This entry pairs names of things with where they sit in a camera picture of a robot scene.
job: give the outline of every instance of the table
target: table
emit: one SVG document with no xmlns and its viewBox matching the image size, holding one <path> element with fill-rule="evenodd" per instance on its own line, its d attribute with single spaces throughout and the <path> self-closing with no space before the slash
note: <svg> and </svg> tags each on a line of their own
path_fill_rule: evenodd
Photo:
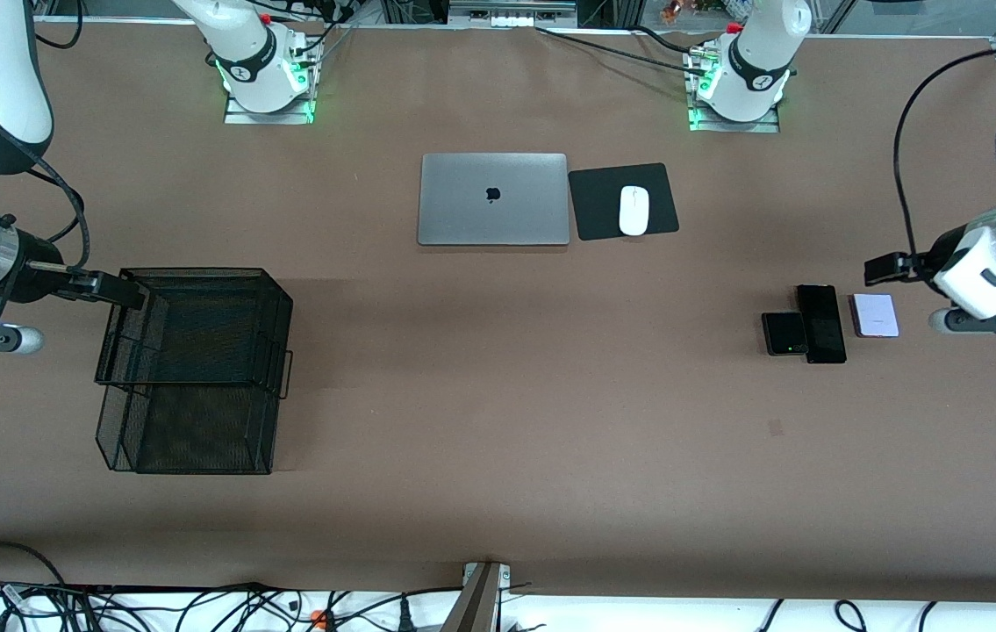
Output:
<svg viewBox="0 0 996 632">
<path fill-rule="evenodd" d="M 885 288 L 901 339 L 846 323 L 843 367 L 768 357 L 759 325 L 794 285 L 861 291 L 863 261 L 904 247 L 899 109 L 984 45 L 808 39 L 783 132 L 727 135 L 689 132 L 677 73 L 528 29 L 362 29 L 292 128 L 221 124 L 196 29 L 88 25 L 40 63 L 92 267 L 267 269 L 296 303 L 290 398 L 272 476 L 109 472 L 108 308 L 16 305 L 48 342 L 0 355 L 0 537 L 81 583 L 402 589 L 500 557 L 542 592 L 996 600 L 996 337 L 931 332 L 943 302 L 916 285 Z M 990 61 L 915 109 L 922 243 L 996 205 L 995 129 Z M 418 247 L 420 157 L 448 151 L 663 162 L 681 231 Z M 1 177 L 0 212 L 68 221 L 24 176 Z"/>
</svg>

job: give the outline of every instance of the small black device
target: small black device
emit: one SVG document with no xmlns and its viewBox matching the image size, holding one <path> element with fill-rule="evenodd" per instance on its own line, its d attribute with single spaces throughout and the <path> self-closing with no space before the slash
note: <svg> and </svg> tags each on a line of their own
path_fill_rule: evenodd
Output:
<svg viewBox="0 0 996 632">
<path fill-rule="evenodd" d="M 763 337 L 771 356 L 802 356 L 806 352 L 806 327 L 801 313 L 764 313 Z"/>
<path fill-rule="evenodd" d="M 798 308 L 806 323 L 806 362 L 843 364 L 845 334 L 837 308 L 837 289 L 832 285 L 799 285 Z"/>
</svg>

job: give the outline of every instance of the basket handle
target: basket handle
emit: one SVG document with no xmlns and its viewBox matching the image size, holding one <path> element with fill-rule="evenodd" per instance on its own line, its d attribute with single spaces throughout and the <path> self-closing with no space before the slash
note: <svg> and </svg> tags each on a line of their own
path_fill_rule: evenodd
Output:
<svg viewBox="0 0 996 632">
<path fill-rule="evenodd" d="M 283 392 L 280 393 L 280 400 L 286 399 L 286 396 L 290 395 L 290 365 L 294 363 L 293 351 L 286 349 L 283 354 L 288 356 L 288 367 L 286 367 L 286 380 L 283 381 Z"/>
</svg>

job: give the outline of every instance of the mouse pad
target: mouse pad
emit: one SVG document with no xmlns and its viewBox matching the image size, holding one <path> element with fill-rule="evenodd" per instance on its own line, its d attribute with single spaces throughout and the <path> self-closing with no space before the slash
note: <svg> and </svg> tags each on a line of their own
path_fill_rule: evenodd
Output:
<svg viewBox="0 0 996 632">
<path fill-rule="evenodd" d="M 646 234 L 675 233 L 677 208 L 673 205 L 670 176 L 665 165 L 633 164 L 607 169 L 583 169 L 569 173 L 571 207 L 583 241 L 625 237 L 619 229 L 619 196 L 628 185 L 649 191 L 649 227 Z"/>
</svg>

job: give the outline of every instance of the white mouse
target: white mouse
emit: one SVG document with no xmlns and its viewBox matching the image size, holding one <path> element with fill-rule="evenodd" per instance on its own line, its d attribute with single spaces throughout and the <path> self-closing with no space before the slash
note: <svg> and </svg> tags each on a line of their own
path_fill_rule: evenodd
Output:
<svg viewBox="0 0 996 632">
<path fill-rule="evenodd" d="M 649 227 L 649 191 L 642 187 L 622 187 L 619 196 L 619 231 L 623 235 L 645 235 Z"/>
</svg>

